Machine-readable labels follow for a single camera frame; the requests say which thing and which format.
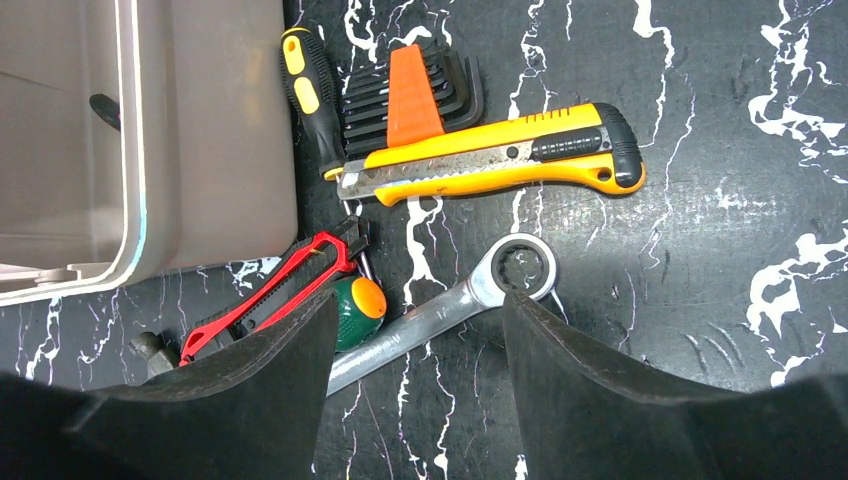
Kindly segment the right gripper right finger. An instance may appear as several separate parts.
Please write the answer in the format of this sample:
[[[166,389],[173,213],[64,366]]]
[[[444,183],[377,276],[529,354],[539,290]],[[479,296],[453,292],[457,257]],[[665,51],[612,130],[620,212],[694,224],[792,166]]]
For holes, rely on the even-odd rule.
[[[503,329],[533,479],[843,479],[847,379],[753,393],[687,380],[518,292]]]

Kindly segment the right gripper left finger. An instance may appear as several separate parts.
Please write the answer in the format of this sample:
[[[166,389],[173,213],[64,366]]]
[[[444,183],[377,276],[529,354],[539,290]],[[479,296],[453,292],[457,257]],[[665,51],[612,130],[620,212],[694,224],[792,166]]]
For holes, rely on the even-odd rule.
[[[307,479],[338,327],[336,296],[139,386],[1,378],[5,479]]]

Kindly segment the beige plastic tool box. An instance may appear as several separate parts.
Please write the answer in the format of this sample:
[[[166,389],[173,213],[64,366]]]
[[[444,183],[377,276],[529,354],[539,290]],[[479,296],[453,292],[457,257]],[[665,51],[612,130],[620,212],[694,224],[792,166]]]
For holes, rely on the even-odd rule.
[[[284,26],[279,1],[3,2],[2,304],[286,250]]]

